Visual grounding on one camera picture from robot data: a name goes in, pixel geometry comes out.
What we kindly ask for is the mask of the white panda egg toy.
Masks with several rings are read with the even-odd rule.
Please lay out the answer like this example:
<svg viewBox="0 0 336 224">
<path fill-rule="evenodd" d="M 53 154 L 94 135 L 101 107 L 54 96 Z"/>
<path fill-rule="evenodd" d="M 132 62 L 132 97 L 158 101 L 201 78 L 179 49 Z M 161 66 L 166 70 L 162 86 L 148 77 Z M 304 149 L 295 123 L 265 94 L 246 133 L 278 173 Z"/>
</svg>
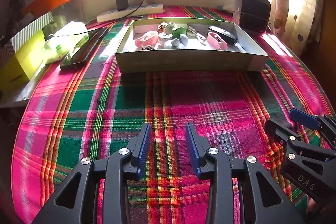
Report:
<svg viewBox="0 0 336 224">
<path fill-rule="evenodd" d="M 179 39 L 175 38 L 175 39 L 170 39 L 170 40 L 165 41 L 165 43 L 163 44 L 163 48 L 165 50 L 178 49 L 179 45 L 180 45 Z"/>
</svg>

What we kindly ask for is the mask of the plaid bed sheet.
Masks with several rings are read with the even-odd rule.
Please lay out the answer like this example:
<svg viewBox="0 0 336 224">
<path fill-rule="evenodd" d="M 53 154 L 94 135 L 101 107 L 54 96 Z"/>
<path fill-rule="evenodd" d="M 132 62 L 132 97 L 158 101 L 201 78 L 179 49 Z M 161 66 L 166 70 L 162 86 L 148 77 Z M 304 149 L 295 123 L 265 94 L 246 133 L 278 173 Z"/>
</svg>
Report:
<svg viewBox="0 0 336 224">
<path fill-rule="evenodd" d="M 264 131 L 272 118 L 305 142 L 326 146 L 319 133 L 291 121 L 289 111 L 334 111 L 305 64 L 272 35 L 258 39 L 269 55 L 260 72 L 155 72 L 121 75 L 114 53 L 116 23 L 95 56 L 77 72 L 52 64 L 33 92 L 15 141 L 11 190 L 18 216 L 30 223 L 56 186 L 83 157 L 100 159 L 124 146 L 144 122 L 152 140 L 146 172 L 129 185 L 135 223 L 202 223 L 209 185 L 191 170 L 185 125 L 228 155 L 254 155 L 297 208 L 308 197 L 280 175 L 282 147 Z"/>
</svg>

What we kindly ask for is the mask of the dark brown walnut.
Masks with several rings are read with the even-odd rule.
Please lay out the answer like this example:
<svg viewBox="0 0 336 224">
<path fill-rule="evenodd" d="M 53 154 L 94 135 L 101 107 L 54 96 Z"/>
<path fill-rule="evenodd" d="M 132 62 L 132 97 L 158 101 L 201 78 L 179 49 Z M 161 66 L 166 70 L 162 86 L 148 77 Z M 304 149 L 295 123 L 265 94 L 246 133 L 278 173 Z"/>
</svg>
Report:
<svg viewBox="0 0 336 224">
<path fill-rule="evenodd" d="M 155 47 L 151 46 L 151 45 L 146 45 L 146 46 L 142 46 L 141 50 L 142 51 L 153 51 L 153 50 L 155 50 Z"/>
</svg>

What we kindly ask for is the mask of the green white cardboard tray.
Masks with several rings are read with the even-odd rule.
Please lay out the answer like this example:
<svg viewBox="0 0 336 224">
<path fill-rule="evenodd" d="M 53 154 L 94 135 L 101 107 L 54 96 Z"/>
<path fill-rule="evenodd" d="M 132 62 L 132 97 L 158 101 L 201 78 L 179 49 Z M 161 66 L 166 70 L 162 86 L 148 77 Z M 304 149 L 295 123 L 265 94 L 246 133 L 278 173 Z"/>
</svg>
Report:
<svg viewBox="0 0 336 224">
<path fill-rule="evenodd" d="M 177 27 L 191 26 L 197 33 L 206 36 L 214 26 L 237 36 L 234 45 L 227 49 L 215 49 L 209 42 L 201 43 L 189 36 L 186 46 L 173 49 L 159 40 L 151 50 L 142 50 L 135 41 L 149 31 L 157 30 L 161 23 L 175 23 Z M 122 73 L 156 71 L 253 71 L 259 72 L 269 59 L 268 54 L 238 25 L 212 19 L 154 18 L 131 22 L 116 51 L 116 59 Z"/>
</svg>

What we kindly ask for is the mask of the black smartphone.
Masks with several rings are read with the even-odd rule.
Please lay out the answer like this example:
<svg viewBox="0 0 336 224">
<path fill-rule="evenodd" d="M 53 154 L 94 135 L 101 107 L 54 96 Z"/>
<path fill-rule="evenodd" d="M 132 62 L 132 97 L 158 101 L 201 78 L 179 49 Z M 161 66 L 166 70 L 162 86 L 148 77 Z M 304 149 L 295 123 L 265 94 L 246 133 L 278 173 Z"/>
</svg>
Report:
<svg viewBox="0 0 336 224">
<path fill-rule="evenodd" d="M 67 71 L 84 67 L 107 33 L 108 28 L 104 27 L 99 30 L 94 30 L 90 32 L 88 36 L 82 38 L 80 42 L 66 54 L 60 64 L 60 69 Z"/>
</svg>

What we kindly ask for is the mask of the white cream jar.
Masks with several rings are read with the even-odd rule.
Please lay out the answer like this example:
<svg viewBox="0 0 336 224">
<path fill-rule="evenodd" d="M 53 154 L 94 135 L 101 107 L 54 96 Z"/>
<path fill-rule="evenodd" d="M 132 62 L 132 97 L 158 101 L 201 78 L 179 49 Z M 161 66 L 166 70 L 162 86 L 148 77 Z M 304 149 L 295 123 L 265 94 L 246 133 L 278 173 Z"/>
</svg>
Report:
<svg viewBox="0 0 336 224">
<path fill-rule="evenodd" d="M 171 40 L 173 37 L 173 34 L 165 34 L 164 32 L 161 32 L 158 34 L 158 42 L 161 47 L 165 44 L 166 41 Z"/>
</svg>

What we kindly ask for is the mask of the black rectangular device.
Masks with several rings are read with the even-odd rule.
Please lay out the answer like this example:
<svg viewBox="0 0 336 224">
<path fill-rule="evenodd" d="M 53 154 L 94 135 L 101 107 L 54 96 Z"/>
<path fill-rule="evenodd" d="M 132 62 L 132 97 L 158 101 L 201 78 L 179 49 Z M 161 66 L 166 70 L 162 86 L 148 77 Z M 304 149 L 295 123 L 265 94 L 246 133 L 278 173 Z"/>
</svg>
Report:
<svg viewBox="0 0 336 224">
<path fill-rule="evenodd" d="M 238 36 L 217 26 L 209 26 L 208 30 L 219 35 L 227 44 L 234 46 L 238 42 Z"/>
</svg>

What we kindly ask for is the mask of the grey mushroom toy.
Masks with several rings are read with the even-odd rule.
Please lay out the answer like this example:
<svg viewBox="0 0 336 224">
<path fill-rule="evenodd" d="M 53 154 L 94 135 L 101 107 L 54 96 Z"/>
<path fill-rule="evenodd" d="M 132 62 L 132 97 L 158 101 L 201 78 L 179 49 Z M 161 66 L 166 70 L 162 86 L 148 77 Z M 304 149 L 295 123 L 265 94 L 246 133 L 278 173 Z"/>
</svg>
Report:
<svg viewBox="0 0 336 224">
<path fill-rule="evenodd" d="M 185 34 L 180 34 L 179 36 L 179 40 L 181 42 L 181 44 L 184 46 L 184 47 L 187 47 L 188 43 L 189 43 L 189 38 L 187 35 Z"/>
</svg>

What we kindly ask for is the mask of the green white spool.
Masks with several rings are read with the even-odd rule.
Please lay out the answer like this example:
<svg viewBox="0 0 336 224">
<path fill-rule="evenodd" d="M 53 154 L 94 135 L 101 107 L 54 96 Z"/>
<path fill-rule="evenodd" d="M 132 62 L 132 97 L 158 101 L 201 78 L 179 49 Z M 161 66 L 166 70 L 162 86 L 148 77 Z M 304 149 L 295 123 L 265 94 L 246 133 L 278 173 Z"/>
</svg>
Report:
<svg viewBox="0 0 336 224">
<path fill-rule="evenodd" d="M 187 35 L 187 30 L 184 27 L 179 27 L 175 23 L 169 23 L 165 26 L 164 34 L 172 35 L 172 39 L 179 39 L 181 34 Z"/>
</svg>

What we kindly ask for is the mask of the grey black portable heater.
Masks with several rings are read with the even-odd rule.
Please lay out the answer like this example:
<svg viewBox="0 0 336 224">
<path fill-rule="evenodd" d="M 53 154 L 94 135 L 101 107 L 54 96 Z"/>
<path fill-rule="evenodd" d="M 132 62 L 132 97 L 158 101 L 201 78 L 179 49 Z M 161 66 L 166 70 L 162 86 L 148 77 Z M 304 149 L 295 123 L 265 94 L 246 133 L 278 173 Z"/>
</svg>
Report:
<svg viewBox="0 0 336 224">
<path fill-rule="evenodd" d="M 232 20 L 246 32 L 263 34 L 268 28 L 270 11 L 268 0 L 235 0 Z"/>
</svg>

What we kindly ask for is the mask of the light brown walnut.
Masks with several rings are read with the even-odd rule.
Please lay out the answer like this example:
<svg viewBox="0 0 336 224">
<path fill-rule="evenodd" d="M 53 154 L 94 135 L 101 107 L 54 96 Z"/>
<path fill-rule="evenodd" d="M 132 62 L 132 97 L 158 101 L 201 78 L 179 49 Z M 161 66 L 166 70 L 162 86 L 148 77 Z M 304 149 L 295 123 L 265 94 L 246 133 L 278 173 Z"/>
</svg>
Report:
<svg viewBox="0 0 336 224">
<path fill-rule="evenodd" d="M 165 28 L 168 24 L 166 22 L 162 22 L 160 25 L 157 26 L 158 33 L 163 33 Z"/>
</svg>

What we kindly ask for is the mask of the tissue pack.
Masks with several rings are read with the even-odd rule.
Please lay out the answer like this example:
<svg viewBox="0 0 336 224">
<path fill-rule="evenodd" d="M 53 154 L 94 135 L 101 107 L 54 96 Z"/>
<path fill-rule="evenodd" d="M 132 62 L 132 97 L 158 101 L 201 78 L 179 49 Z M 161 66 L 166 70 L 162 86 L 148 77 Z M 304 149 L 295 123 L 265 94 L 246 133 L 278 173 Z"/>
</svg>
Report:
<svg viewBox="0 0 336 224">
<path fill-rule="evenodd" d="M 43 61 L 51 64 L 61 60 L 76 45 L 85 43 L 88 38 L 89 34 L 83 22 L 69 22 L 45 42 L 42 48 Z"/>
</svg>

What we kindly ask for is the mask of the white power strip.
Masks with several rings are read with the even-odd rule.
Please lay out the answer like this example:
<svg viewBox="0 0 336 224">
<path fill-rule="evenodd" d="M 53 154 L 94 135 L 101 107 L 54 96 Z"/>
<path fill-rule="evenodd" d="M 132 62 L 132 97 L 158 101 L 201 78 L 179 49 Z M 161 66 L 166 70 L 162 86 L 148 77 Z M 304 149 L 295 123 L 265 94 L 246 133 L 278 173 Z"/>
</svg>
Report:
<svg viewBox="0 0 336 224">
<path fill-rule="evenodd" d="M 101 23 L 109 20 L 124 18 L 127 16 L 139 16 L 139 15 L 161 14 L 161 13 L 163 13 L 163 4 L 141 6 L 140 8 L 136 8 L 134 6 L 122 11 L 110 10 L 102 12 L 101 14 L 96 16 L 96 20 L 98 23 Z"/>
</svg>

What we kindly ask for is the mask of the yellow-green box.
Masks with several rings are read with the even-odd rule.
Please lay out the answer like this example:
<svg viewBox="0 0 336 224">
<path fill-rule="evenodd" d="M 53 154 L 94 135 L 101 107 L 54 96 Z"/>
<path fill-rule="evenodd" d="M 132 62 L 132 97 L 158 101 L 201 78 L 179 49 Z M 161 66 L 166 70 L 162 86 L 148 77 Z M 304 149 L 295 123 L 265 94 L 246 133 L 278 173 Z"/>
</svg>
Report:
<svg viewBox="0 0 336 224">
<path fill-rule="evenodd" d="M 39 30 L 17 51 L 9 43 L 1 49 L 1 92 L 3 94 L 29 82 L 43 62 L 45 35 Z"/>
</svg>

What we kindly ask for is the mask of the black charger adapter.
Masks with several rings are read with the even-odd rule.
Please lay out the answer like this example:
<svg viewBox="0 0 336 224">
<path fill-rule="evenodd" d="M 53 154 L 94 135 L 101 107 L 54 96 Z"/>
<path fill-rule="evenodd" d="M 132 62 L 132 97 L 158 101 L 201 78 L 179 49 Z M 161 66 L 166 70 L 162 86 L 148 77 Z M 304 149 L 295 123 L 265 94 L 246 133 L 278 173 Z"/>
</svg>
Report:
<svg viewBox="0 0 336 224">
<path fill-rule="evenodd" d="M 128 9 L 129 8 L 128 0 L 116 0 L 116 8 L 118 11 Z"/>
</svg>

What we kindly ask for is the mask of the white bottle on bed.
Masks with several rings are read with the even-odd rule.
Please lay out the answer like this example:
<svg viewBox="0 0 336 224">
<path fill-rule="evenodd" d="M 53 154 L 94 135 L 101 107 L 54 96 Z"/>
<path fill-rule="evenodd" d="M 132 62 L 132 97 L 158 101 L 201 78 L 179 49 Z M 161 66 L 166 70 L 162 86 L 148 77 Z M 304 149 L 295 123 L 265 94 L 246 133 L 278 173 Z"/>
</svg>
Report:
<svg viewBox="0 0 336 224">
<path fill-rule="evenodd" d="M 217 10 L 233 13 L 233 10 L 230 7 L 217 6 Z"/>
</svg>

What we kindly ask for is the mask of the striped box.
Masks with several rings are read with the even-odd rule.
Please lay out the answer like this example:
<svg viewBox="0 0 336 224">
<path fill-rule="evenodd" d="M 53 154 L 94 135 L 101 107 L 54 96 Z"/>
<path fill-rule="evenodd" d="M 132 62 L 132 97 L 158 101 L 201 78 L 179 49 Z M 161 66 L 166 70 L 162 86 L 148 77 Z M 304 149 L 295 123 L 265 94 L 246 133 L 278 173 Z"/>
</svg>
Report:
<svg viewBox="0 0 336 224">
<path fill-rule="evenodd" d="M 46 25 L 53 21 L 52 12 L 48 12 L 43 16 L 35 19 L 33 22 L 25 26 L 10 40 L 10 46 L 14 53 L 21 48 L 25 42 L 32 38 L 38 31 L 42 30 Z"/>
</svg>

